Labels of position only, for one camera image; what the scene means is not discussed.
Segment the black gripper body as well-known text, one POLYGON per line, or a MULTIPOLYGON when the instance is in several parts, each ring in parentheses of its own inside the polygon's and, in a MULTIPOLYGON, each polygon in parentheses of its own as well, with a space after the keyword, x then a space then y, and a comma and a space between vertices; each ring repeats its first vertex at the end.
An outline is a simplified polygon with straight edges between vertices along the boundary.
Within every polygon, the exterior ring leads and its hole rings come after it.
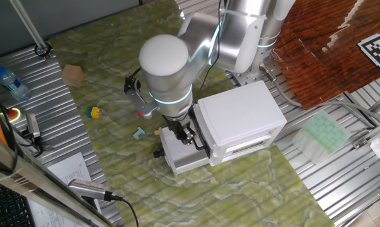
POLYGON ((184 131, 184 129, 188 129, 188 131, 192 132, 190 127, 191 118, 189 114, 181 115, 179 117, 169 117, 164 115, 163 118, 170 131, 181 132, 184 131))

